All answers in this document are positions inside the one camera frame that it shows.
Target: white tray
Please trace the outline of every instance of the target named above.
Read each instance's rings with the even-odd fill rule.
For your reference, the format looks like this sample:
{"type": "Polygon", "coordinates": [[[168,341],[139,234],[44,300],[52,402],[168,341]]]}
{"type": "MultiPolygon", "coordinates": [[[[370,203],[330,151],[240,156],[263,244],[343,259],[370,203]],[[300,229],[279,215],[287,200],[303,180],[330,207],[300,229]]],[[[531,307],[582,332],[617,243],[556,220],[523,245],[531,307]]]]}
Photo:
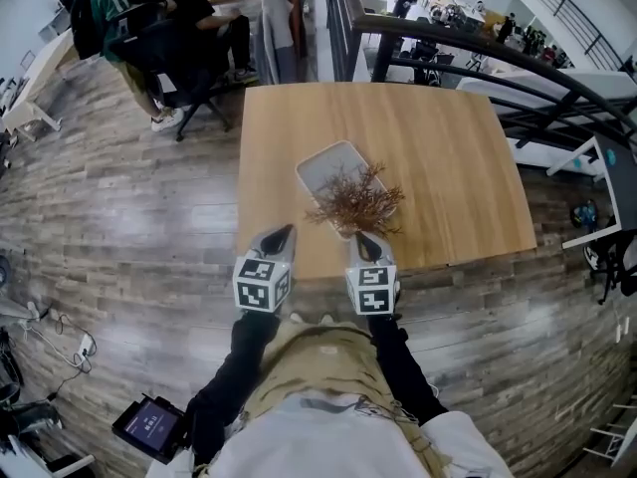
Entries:
{"type": "MultiPolygon", "coordinates": [[[[359,180],[360,172],[367,166],[367,161],[363,159],[351,142],[342,140],[300,162],[297,165],[297,176],[315,205],[319,206],[317,195],[321,195],[325,191],[325,185],[331,177],[340,173],[342,169],[353,180],[359,180]]],[[[373,186],[378,190],[387,191],[378,177],[374,177],[373,186]]],[[[341,240],[349,240],[336,231],[331,221],[329,221],[329,225],[341,240]]]]}

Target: black and white marker cube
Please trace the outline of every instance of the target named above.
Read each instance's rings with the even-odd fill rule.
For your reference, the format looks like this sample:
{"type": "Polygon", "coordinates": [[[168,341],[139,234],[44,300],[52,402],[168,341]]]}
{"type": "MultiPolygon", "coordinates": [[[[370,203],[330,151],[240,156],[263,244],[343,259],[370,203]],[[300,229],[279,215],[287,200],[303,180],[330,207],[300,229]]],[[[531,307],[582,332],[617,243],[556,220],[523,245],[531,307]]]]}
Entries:
{"type": "Polygon", "coordinates": [[[232,275],[238,308],[275,312],[290,293],[291,264],[238,257],[232,275]]]}
{"type": "Polygon", "coordinates": [[[347,292],[359,315],[393,314],[396,266],[352,267],[345,270],[347,292]]]}

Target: backpack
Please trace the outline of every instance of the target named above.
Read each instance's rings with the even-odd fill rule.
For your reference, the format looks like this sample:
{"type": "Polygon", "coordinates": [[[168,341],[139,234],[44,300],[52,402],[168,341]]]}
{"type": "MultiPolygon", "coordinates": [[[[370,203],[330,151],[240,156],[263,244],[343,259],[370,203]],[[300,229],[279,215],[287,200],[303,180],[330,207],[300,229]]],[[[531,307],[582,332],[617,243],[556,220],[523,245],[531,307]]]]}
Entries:
{"type": "Polygon", "coordinates": [[[71,8],[71,30],[73,43],[81,59],[102,51],[104,38],[93,21],[91,0],[75,0],[71,8]]]}

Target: display screen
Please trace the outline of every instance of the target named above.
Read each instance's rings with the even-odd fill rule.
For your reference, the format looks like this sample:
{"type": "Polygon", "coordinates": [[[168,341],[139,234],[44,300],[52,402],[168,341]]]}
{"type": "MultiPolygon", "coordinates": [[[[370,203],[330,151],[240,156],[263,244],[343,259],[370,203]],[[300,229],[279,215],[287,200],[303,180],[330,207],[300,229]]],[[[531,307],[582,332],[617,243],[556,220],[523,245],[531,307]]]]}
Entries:
{"type": "Polygon", "coordinates": [[[124,430],[139,442],[160,451],[178,417],[147,401],[124,430]]]}

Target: beige vest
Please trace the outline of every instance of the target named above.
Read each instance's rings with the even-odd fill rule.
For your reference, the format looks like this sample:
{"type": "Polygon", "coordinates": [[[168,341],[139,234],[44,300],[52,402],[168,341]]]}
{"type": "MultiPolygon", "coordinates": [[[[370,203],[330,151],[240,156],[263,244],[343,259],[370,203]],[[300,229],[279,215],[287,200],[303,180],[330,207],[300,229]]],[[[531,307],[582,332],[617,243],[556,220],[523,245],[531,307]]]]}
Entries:
{"type": "Polygon", "coordinates": [[[307,389],[328,393],[354,393],[367,399],[402,430],[416,456],[432,478],[444,478],[451,462],[436,451],[418,422],[391,394],[370,336],[354,324],[314,326],[282,322],[266,347],[263,380],[244,407],[243,419],[255,419],[279,405],[289,394],[307,389]]]}

